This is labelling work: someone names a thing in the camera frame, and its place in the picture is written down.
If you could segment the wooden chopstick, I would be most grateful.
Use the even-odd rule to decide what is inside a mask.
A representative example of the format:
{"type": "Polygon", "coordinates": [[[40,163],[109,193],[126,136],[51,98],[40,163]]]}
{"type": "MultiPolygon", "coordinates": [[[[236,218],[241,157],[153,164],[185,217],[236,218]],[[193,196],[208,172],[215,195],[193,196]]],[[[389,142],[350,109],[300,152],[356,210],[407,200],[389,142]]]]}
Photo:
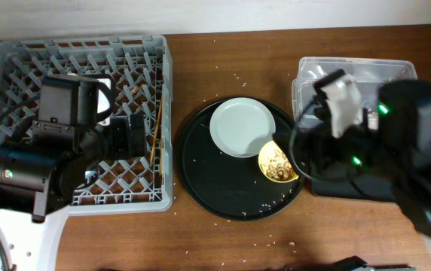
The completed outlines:
{"type": "Polygon", "coordinates": [[[157,137],[158,137],[158,132],[159,132],[159,128],[160,128],[162,110],[163,110],[163,103],[160,102],[159,109],[157,112],[157,120],[155,123],[153,142],[152,142],[152,146],[151,146],[151,156],[150,156],[150,160],[149,160],[150,164],[153,164],[154,159],[155,159],[156,143],[157,143],[157,137]]]}
{"type": "Polygon", "coordinates": [[[164,138],[160,137],[160,158],[159,158],[159,175],[163,176],[163,159],[164,159],[164,138]]]}

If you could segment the yellow bowl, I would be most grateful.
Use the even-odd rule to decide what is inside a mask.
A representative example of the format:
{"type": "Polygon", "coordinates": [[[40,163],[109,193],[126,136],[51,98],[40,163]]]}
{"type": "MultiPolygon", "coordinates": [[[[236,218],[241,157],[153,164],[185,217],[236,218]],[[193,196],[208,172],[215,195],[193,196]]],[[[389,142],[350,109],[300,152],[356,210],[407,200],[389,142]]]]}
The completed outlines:
{"type": "Polygon", "coordinates": [[[258,165],[270,181],[283,184],[299,179],[287,156],[274,141],[266,143],[260,150],[258,165]]]}

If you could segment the food scraps and rice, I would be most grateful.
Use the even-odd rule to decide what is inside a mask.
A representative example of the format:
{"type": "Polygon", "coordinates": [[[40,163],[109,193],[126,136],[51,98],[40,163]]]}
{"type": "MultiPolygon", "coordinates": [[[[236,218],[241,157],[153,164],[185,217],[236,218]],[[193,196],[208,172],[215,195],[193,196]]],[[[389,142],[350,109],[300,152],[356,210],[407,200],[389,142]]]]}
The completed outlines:
{"type": "Polygon", "coordinates": [[[297,175],[286,155],[279,149],[273,149],[261,162],[262,172],[277,182],[291,181],[297,175]]]}

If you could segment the light grey plate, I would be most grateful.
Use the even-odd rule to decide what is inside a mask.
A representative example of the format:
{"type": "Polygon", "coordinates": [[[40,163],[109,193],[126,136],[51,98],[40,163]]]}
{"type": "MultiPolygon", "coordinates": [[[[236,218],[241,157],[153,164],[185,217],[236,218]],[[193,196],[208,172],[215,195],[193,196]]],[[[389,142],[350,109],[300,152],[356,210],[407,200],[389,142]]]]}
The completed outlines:
{"type": "Polygon", "coordinates": [[[215,145],[237,158],[254,157],[276,132],[275,119],[261,102],[238,97],[217,106],[209,121],[215,145]]]}

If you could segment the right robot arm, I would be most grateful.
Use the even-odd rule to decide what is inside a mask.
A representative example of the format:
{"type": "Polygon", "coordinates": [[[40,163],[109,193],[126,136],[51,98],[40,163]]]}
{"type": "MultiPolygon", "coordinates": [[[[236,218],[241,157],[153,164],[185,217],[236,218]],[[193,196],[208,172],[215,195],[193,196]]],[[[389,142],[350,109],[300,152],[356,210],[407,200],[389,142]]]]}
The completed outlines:
{"type": "Polygon", "coordinates": [[[378,127],[370,129],[356,85],[318,81],[312,102],[323,121],[273,140],[295,171],[312,181],[348,183],[363,177],[390,184],[395,203],[415,230],[431,238],[431,83],[400,80],[378,90],[378,127]]]}

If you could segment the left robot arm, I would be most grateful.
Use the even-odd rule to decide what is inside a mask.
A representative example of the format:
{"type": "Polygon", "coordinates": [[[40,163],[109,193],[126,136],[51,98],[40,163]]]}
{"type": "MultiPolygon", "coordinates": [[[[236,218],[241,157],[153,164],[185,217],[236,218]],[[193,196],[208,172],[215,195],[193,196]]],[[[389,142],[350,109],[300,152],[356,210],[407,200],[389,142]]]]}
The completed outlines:
{"type": "Polygon", "coordinates": [[[116,117],[108,76],[51,75],[0,144],[0,270],[52,270],[73,193],[103,161],[143,157],[145,117],[116,117]]]}

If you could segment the black rectangular waste tray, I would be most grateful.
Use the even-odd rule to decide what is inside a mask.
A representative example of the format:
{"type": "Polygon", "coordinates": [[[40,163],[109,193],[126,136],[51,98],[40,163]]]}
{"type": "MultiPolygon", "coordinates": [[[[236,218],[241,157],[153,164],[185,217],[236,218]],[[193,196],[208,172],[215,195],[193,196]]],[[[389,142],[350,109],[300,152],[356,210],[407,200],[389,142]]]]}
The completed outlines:
{"type": "Polygon", "coordinates": [[[310,191],[315,196],[394,202],[391,183],[366,173],[352,181],[311,181],[310,191]]]}

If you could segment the grey plastic dishwasher rack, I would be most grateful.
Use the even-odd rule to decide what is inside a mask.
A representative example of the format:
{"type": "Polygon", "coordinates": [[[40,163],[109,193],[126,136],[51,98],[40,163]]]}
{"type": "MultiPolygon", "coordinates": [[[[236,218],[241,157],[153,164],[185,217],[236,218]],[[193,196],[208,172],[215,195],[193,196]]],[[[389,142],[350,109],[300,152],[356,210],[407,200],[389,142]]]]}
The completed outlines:
{"type": "Polygon", "coordinates": [[[70,215],[119,215],[164,212],[173,202],[171,103],[173,61],[161,35],[64,38],[0,43],[0,143],[21,121],[38,113],[31,99],[48,75],[101,75],[111,78],[114,117],[145,118],[144,157],[107,160],[89,173],[86,185],[74,192],[70,215]],[[160,102],[163,110],[154,163],[151,146],[160,102]],[[164,138],[162,177],[160,137],[164,138]]]}

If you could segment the clear plastic waste bin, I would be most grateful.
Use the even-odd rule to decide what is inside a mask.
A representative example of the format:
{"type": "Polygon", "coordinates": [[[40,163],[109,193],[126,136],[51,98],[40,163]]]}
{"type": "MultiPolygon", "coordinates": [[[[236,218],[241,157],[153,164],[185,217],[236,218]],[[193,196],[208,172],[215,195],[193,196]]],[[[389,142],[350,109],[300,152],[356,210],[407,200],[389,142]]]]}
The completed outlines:
{"type": "Polygon", "coordinates": [[[378,89],[390,81],[417,78],[414,65],[404,60],[306,56],[300,59],[298,76],[292,82],[294,118],[316,94],[313,83],[338,69],[353,77],[362,95],[362,105],[368,109],[371,129],[378,127],[378,89]]]}

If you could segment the round black serving tray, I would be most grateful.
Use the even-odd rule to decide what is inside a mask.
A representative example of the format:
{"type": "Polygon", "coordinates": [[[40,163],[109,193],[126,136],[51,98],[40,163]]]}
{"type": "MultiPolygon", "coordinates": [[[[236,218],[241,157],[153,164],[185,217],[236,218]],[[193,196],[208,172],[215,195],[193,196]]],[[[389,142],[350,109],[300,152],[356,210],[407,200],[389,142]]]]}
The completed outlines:
{"type": "Polygon", "coordinates": [[[174,159],[192,199],[207,211],[234,221],[255,221],[289,206],[306,178],[276,183],[264,176],[257,157],[237,158],[222,152],[212,140],[209,121],[227,99],[200,109],[179,134],[174,159]]]}

